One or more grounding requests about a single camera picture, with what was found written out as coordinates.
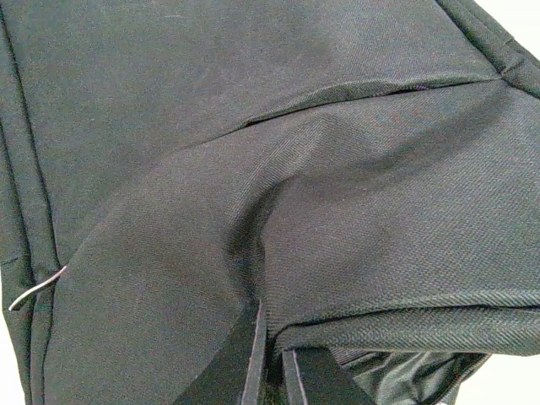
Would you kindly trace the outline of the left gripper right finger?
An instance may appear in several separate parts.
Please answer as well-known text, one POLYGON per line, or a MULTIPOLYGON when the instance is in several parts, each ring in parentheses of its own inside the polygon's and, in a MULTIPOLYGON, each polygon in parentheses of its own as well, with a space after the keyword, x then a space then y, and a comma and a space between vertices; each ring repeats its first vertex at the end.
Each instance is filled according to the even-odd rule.
POLYGON ((286 350, 282 353, 282 360, 289 404, 374 404, 327 348, 286 350))

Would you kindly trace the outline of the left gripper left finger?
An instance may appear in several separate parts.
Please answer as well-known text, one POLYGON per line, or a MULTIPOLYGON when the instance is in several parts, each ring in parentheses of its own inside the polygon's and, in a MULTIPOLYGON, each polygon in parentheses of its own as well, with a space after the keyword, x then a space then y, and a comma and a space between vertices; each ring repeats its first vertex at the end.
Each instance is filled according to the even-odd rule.
POLYGON ((260 404, 264 397, 267 323, 262 303, 246 306, 224 346, 176 404, 260 404))

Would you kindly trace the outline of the black student backpack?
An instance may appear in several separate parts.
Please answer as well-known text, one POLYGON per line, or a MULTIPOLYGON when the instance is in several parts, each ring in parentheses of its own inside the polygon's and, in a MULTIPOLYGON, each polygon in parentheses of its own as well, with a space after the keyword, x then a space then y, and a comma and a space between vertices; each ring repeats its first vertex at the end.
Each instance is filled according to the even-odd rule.
POLYGON ((4 1, 28 404, 176 404, 246 306, 374 404, 539 352, 539 62, 474 1, 4 1))

